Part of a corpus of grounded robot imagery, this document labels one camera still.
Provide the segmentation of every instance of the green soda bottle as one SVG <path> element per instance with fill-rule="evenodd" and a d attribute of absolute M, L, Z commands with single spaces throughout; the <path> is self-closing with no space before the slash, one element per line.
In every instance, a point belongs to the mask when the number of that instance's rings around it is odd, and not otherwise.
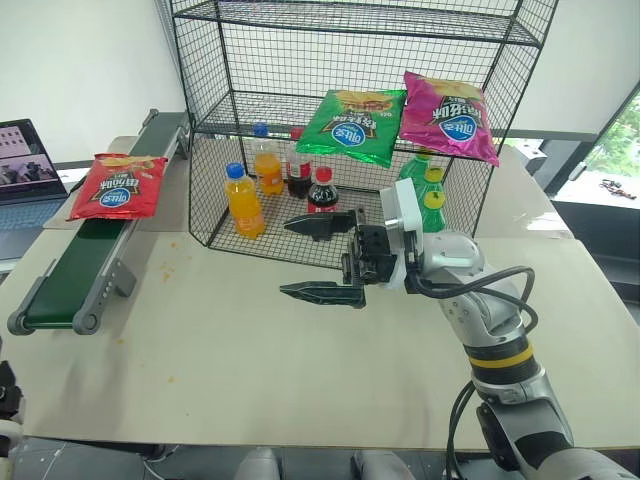
<path fill-rule="evenodd" d="M 442 178 L 444 170 L 440 167 L 427 168 L 424 172 L 422 188 L 418 191 L 418 201 L 422 201 L 428 192 L 444 192 Z"/>
<path fill-rule="evenodd" d="M 420 148 L 420 152 L 400 169 L 398 180 L 410 178 L 413 181 L 413 188 L 415 188 L 416 193 L 419 192 L 424 187 L 425 172 L 429 168 L 429 159 L 429 151 L 426 148 Z"/>
<path fill-rule="evenodd" d="M 420 202 L 423 232 L 435 233 L 444 229 L 447 224 L 442 213 L 445 200 L 444 192 L 438 190 L 432 190 L 424 195 L 423 201 Z"/>

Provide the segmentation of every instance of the logo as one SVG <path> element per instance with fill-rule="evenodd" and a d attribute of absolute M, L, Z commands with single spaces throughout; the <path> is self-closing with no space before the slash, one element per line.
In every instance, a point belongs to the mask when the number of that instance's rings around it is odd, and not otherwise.
<path fill-rule="evenodd" d="M 467 142 L 475 136 L 477 124 L 469 115 L 458 115 L 440 123 L 440 129 L 456 142 Z"/>
<path fill-rule="evenodd" d="M 107 190 L 100 196 L 100 205 L 108 208 L 119 207 L 131 200 L 131 193 L 126 188 Z"/>
<path fill-rule="evenodd" d="M 357 147 L 365 140 L 364 130 L 357 123 L 340 123 L 333 127 L 331 136 L 335 141 L 347 147 Z"/>

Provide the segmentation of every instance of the orange juice bottle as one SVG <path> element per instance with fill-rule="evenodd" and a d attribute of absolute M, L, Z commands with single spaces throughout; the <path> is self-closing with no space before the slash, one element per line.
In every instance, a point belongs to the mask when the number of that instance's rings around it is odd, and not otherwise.
<path fill-rule="evenodd" d="M 253 126 L 253 134 L 264 138 L 258 142 L 256 151 L 256 174 L 260 190 L 265 195 L 280 195 L 284 190 L 282 167 L 276 146 L 267 139 L 269 135 L 267 124 L 256 123 Z"/>
<path fill-rule="evenodd" d="M 229 198 L 229 211 L 235 220 L 236 232 L 255 240 L 266 228 L 256 186 L 244 174 L 242 164 L 237 162 L 227 165 L 227 177 L 224 190 Z"/>

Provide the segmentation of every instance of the metal wire shelf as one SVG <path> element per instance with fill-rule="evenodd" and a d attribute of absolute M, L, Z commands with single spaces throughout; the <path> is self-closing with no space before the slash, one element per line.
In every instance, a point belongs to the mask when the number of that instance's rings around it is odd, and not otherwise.
<path fill-rule="evenodd" d="M 347 237 L 313 242 L 282 228 L 304 201 L 264 197 L 267 232 L 234 232 L 224 166 L 252 175 L 253 125 L 264 122 L 285 158 L 291 128 L 305 126 L 327 90 L 403 89 L 402 75 L 458 80 L 482 88 L 501 147 L 546 39 L 557 0 L 163 0 L 192 121 L 189 231 L 204 246 L 339 268 Z M 318 155 L 333 169 L 340 209 L 364 206 L 381 221 L 377 191 L 396 180 L 417 146 L 398 140 L 391 168 L 344 155 Z M 493 167 L 434 156 L 445 170 L 447 227 L 473 235 Z"/>
<path fill-rule="evenodd" d="M 253 137 L 253 125 L 267 123 L 270 138 L 289 140 L 293 127 L 304 127 L 313 117 L 322 97 L 262 92 L 227 92 L 194 131 L 212 135 Z M 417 152 L 419 146 L 398 139 L 396 151 Z M 468 160 L 480 159 L 456 156 Z"/>
<path fill-rule="evenodd" d="M 540 42 L 514 17 L 446 9 L 355 2 L 211 0 L 184 8 L 174 16 L 254 27 L 540 47 Z"/>

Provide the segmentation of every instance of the green conveyor belt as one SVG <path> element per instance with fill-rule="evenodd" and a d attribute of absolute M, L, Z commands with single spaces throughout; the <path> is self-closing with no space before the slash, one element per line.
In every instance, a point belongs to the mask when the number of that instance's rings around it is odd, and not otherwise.
<path fill-rule="evenodd" d="M 129 152 L 164 155 L 184 113 L 158 113 Z M 27 328 L 71 328 L 126 221 L 85 220 L 27 309 Z"/>

